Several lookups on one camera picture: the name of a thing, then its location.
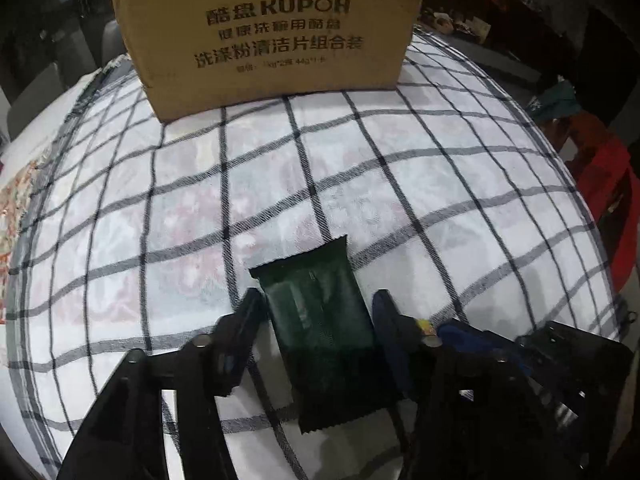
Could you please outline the grey dining chair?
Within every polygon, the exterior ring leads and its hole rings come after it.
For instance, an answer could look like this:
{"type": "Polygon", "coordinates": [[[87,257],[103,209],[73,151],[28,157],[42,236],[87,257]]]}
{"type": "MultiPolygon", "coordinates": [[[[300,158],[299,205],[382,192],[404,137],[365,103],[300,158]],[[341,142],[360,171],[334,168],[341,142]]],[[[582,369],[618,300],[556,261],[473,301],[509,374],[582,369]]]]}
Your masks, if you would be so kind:
{"type": "Polygon", "coordinates": [[[116,20],[107,22],[103,29],[101,44],[101,60],[106,65],[113,58],[126,54],[127,49],[122,39],[122,32],[116,20]]]}
{"type": "Polygon", "coordinates": [[[17,97],[8,111],[8,133],[15,140],[66,87],[58,63],[48,65],[17,97]]]}

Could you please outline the black white checked cloth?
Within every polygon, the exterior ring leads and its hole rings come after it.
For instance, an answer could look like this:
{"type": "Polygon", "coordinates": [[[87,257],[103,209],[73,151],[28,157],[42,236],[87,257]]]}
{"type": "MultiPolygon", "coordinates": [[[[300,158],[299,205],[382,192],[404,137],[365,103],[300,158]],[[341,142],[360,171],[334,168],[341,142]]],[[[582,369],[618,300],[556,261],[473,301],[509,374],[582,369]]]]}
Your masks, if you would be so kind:
{"type": "Polygon", "coordinates": [[[514,338],[620,333],[596,222],[542,132],[446,41],[390,91],[254,102],[164,125],[127,61],[54,111],[6,292],[4,431],[43,477],[130,349],[212,327],[250,269],[340,236],[360,290],[514,338]]]}

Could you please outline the red bags beside table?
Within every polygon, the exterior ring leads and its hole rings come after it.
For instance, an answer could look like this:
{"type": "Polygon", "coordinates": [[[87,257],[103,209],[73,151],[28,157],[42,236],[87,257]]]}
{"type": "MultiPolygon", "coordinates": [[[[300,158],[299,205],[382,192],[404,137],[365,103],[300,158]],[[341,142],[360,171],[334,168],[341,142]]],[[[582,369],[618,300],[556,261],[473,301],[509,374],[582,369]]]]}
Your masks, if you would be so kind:
{"type": "Polygon", "coordinates": [[[533,98],[526,112],[557,151],[574,145],[565,165],[597,223],[619,292],[636,266],[639,240],[639,179],[628,150],[600,119],[580,108],[566,80],[533,98]]]}

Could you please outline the brown cardboard box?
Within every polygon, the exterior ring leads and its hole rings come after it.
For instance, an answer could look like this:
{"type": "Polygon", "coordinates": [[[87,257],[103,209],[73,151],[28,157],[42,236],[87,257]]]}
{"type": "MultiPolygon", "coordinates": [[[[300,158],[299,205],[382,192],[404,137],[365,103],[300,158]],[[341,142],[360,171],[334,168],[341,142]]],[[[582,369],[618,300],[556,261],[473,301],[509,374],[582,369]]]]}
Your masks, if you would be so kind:
{"type": "Polygon", "coordinates": [[[392,88],[422,0],[112,0],[162,122],[291,94],[392,88]]]}

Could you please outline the yellow jelly cup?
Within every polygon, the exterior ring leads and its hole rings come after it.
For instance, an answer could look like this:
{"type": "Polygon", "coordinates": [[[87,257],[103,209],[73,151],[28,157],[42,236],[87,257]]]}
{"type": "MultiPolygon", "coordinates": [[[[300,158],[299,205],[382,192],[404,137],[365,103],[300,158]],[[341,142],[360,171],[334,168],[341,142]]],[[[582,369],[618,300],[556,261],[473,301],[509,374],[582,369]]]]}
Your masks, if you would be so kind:
{"type": "Polygon", "coordinates": [[[421,332],[424,336],[436,336],[436,330],[434,326],[430,323],[429,320],[424,320],[424,318],[417,318],[416,325],[420,328],[421,332]]]}

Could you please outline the patterned tile placemat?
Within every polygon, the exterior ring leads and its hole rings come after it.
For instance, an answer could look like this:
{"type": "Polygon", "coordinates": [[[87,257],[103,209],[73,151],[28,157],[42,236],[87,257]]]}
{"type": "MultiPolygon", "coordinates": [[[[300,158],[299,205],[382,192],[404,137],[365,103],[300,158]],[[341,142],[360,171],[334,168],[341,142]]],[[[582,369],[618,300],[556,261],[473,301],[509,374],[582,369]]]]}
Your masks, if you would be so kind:
{"type": "Polygon", "coordinates": [[[14,245],[21,221],[30,203],[30,194],[41,162],[33,159],[1,190],[0,292],[1,325],[6,324],[6,290],[14,245]]]}

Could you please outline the dark green snack packet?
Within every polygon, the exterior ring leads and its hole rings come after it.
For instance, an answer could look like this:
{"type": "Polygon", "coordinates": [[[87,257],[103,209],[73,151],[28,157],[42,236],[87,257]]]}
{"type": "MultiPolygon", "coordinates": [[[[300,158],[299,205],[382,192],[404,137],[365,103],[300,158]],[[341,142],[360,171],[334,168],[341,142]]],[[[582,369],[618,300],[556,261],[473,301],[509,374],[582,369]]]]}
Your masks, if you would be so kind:
{"type": "Polygon", "coordinates": [[[347,255],[345,235],[250,269],[297,404],[303,434],[387,410],[390,366],[347,255]]]}

